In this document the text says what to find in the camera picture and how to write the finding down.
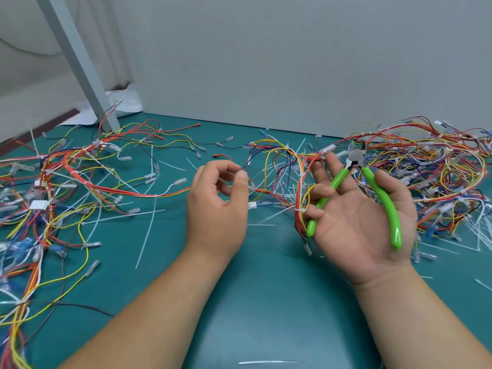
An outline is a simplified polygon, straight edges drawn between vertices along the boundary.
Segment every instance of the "brown baseboard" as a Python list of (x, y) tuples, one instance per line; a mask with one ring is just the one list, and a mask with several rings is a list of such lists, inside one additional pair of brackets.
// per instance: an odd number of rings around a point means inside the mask
[[(45, 124), (41, 124), (40, 126), (33, 128), (33, 135), (34, 138), (38, 138), (43, 134), (43, 132), (48, 132), (51, 131), (53, 128), (55, 128), (58, 124), (63, 123), (65, 120), (70, 119), (71, 117), (77, 115), (79, 111), (77, 109), (72, 109), (70, 111), (67, 111), (66, 113), (60, 115), (59, 117), (56, 117), (49, 122), (46, 122)], [(5, 155), (12, 150), (15, 150), (19, 146), (21, 146), (18, 142), (28, 142), (31, 140), (30, 136), (30, 131), (23, 133), (20, 136), (13, 137), (11, 139), (5, 140), (0, 144), (0, 156)]]

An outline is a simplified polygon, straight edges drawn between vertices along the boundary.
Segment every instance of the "white partition panel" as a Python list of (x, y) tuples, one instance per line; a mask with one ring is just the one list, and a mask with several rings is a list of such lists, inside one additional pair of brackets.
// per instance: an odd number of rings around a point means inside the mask
[(492, 127), (492, 0), (113, 4), (146, 112), (333, 136), (412, 115)]

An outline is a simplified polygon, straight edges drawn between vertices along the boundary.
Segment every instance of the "wire cutter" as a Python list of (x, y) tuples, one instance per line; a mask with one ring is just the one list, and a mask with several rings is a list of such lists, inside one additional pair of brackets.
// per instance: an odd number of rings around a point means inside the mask
[[(335, 176), (335, 178), (332, 180), (330, 186), (333, 186), (335, 189), (337, 189), (343, 179), (350, 174), (350, 171), (353, 168), (360, 168), (362, 174), (366, 178), (366, 181), (369, 183), (371, 186), (372, 190), (376, 194), (376, 196), (379, 198), (379, 201), (381, 204), (384, 206), (384, 209), (386, 210), (386, 213), (388, 214), (388, 219), (390, 222), (390, 235), (391, 235), (391, 244), (393, 245), (394, 248), (397, 250), (400, 250), (402, 248), (402, 227), (400, 224), (400, 219), (398, 216), (397, 209), (395, 207), (395, 204), (392, 202), (390, 196), (388, 193), (380, 188), (377, 184), (376, 181), (374, 180), (374, 173), (372, 173), (371, 169), (366, 166), (366, 143), (362, 142), (362, 148), (361, 149), (355, 149), (353, 146), (353, 143), (351, 143), (348, 147), (348, 152), (347, 152), (347, 161), (345, 164), (345, 168), (343, 168), (340, 172), (338, 172)], [(327, 198), (321, 198), (318, 200), (316, 203), (316, 207), (319, 209), (323, 209), (325, 204), (327, 203), (328, 199)], [(307, 229), (306, 229), (306, 236), (308, 238), (312, 237), (314, 235), (314, 230), (316, 229), (316, 222), (318, 220), (311, 219), (308, 222)]]

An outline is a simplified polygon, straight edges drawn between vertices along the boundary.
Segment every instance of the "wall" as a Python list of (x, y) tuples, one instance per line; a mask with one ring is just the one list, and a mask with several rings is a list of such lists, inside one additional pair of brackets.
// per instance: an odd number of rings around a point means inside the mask
[(412, 115), (490, 128), (492, 0), (113, 1), (146, 112), (334, 136)]
[[(109, 0), (66, 0), (105, 89), (132, 81)], [(0, 38), (43, 54), (59, 52), (35, 0), (0, 0)], [(62, 54), (22, 54), (0, 42), (0, 142), (63, 114), (84, 99)]]

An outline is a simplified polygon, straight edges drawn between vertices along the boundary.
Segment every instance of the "forearm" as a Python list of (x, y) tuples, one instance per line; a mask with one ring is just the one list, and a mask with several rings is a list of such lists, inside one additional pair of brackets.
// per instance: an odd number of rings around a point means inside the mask
[(181, 368), (203, 307), (226, 265), (184, 250), (60, 369)]
[(410, 264), (356, 294), (388, 369), (492, 367), (486, 348)]

